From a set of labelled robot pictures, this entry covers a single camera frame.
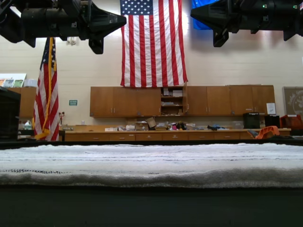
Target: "flag on pole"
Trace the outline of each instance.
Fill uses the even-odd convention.
[[[47,38],[40,65],[34,105],[34,131],[38,140],[59,139],[59,100],[55,38]]]
[[[187,82],[182,0],[120,0],[124,87],[167,87]]]

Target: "white paper sign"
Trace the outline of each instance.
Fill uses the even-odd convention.
[[[276,104],[275,103],[266,103],[267,114],[276,114]]]

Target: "black box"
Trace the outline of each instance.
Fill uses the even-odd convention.
[[[278,129],[281,128],[280,126],[280,116],[265,116],[265,126],[276,126]]]
[[[259,113],[243,114],[243,121],[244,121],[245,129],[259,129],[260,128],[260,114]]]

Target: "white blanket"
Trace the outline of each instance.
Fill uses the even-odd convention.
[[[39,146],[0,150],[0,184],[303,187],[303,147]]]

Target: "green exit sign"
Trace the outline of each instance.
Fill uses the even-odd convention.
[[[77,100],[70,100],[70,105],[78,105],[78,101]]]

